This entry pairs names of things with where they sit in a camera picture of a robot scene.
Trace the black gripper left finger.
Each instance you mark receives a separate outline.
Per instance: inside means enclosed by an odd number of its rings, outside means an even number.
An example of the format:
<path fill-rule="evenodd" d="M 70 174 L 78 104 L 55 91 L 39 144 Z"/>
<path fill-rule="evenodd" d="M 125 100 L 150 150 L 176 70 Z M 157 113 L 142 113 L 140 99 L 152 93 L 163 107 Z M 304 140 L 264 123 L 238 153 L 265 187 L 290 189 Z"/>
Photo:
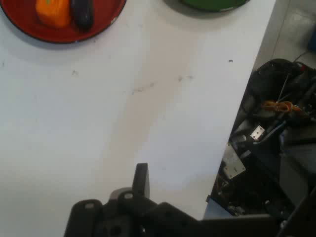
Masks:
<path fill-rule="evenodd" d="M 136 165 L 132 186 L 115 190 L 103 204 L 87 199 L 73 205 L 66 237 L 197 237 L 199 221 L 169 203 L 150 200 L 149 169 Z"/>

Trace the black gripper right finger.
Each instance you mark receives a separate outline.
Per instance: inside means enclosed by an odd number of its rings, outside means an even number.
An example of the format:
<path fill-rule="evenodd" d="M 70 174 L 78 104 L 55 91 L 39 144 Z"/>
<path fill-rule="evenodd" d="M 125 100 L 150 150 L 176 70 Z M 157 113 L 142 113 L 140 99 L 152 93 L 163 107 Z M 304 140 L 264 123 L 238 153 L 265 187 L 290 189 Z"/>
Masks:
<path fill-rule="evenodd" d="M 316 236 L 316 188 L 302 200 L 278 237 L 315 237 Z"/>

